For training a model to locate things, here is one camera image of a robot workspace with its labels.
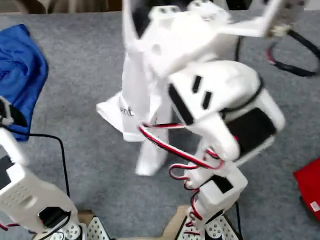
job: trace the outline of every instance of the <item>black cable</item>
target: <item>black cable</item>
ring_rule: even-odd
[[[236,201],[235,202],[235,209],[236,209],[236,218],[238,222],[238,233],[239,233],[239,240],[243,240],[244,237],[242,236],[242,231],[241,231],[241,219],[240,219],[240,209],[239,209],[239,203]]]
[[[265,87],[265,83],[262,79],[262,77],[259,75],[259,80],[260,80],[260,84],[258,89],[256,90],[256,92],[243,104],[236,106],[234,108],[224,108],[223,110],[221,110],[220,112],[222,114],[227,114],[227,113],[232,113],[232,112],[236,112],[239,111],[240,109],[243,109],[244,107],[246,107],[247,105],[251,104],[254,100],[256,100],[256,98],[258,97],[258,95],[261,93],[261,91],[264,89]]]
[[[50,236],[52,236],[53,234],[57,233],[60,229],[62,229],[64,226],[66,226],[69,223],[70,218],[71,218],[71,212],[68,212],[68,217],[67,217],[66,221],[61,226],[57,227],[55,230],[51,231],[46,236],[44,236],[44,237],[42,237],[42,238],[40,238],[38,240],[47,240]]]
[[[296,40],[297,42],[299,42],[301,45],[306,47],[308,50],[310,50],[315,55],[315,57],[317,58],[317,61],[318,61],[317,69],[315,71],[309,71],[309,70],[306,70],[306,69],[303,69],[303,68],[300,68],[300,67],[297,67],[294,65],[285,64],[283,62],[275,60],[274,55],[273,55],[273,49],[277,46],[278,41],[272,43],[269,46],[269,48],[266,50],[266,57],[269,60],[269,62],[282,71],[286,71],[286,72],[292,73],[292,74],[300,76],[300,77],[312,77],[312,76],[319,75],[320,74],[320,50],[319,50],[319,48],[294,30],[290,30],[288,32],[288,35],[290,37],[292,37],[294,40]]]
[[[235,62],[239,62],[239,60],[240,60],[240,49],[242,46],[243,39],[244,39],[243,36],[239,36],[238,41],[236,42],[235,53],[234,53],[234,61]]]
[[[61,154],[62,154],[62,165],[63,165],[63,172],[64,172],[64,180],[65,180],[65,188],[66,188],[66,194],[70,198],[70,189],[69,189],[69,180],[68,180],[68,172],[67,172],[67,164],[66,164],[66,156],[65,156],[65,148],[62,140],[58,138],[57,136],[49,135],[49,134],[38,134],[38,133],[25,133],[17,130],[12,130],[8,128],[7,126],[1,124],[1,119],[0,119],[0,127],[5,128],[11,133],[14,134],[19,134],[23,136],[28,136],[28,137],[40,137],[40,138],[49,138],[49,139],[55,139],[59,142],[60,147],[61,147]]]

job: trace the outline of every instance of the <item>perforated metal plate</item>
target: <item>perforated metal plate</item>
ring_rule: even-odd
[[[98,217],[94,217],[86,231],[82,231],[82,233],[82,238],[78,238],[78,240],[111,240]],[[50,240],[67,240],[66,236],[66,232],[63,234],[62,231],[59,231],[53,234]]]
[[[188,234],[187,238],[184,237],[184,232],[194,232],[195,227],[186,227],[186,222],[189,221],[186,219],[183,222],[183,227],[181,228],[180,232],[178,233],[178,236],[176,240],[205,240],[205,238],[201,238],[198,235],[192,235]],[[234,232],[226,218],[222,215],[217,217],[215,220],[209,222],[205,229],[207,231],[207,234],[212,239],[217,240],[239,240],[237,234]]]
[[[111,240],[98,217],[94,217],[87,227],[87,240]]]

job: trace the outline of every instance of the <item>red box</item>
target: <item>red box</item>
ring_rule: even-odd
[[[320,158],[293,173],[307,208],[320,222]]]

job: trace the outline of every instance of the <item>wooden board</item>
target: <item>wooden board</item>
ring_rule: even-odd
[[[177,208],[176,213],[165,227],[161,237],[132,237],[120,238],[119,240],[174,240],[179,232],[181,224],[186,217],[188,207],[188,205],[181,205]]]

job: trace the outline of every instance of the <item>cardboard base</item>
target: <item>cardboard base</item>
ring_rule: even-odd
[[[180,230],[180,226],[186,217],[188,205],[181,205],[177,208],[175,215],[163,231],[161,237],[132,237],[120,238],[119,240],[174,240]]]
[[[186,221],[186,212],[188,209],[189,205],[181,205],[177,208],[176,213],[168,223],[168,225],[165,227],[163,231],[163,235],[161,237],[132,237],[132,238],[120,238],[117,240],[180,240],[182,238],[182,232],[184,228],[182,227],[182,224]],[[221,225],[221,232],[224,233],[223,237],[219,239],[223,240],[238,240],[240,239],[239,236],[237,235],[234,227],[228,220],[226,216],[220,216],[217,218],[218,223],[224,223]],[[215,231],[214,229],[214,221],[212,221],[212,230]]]

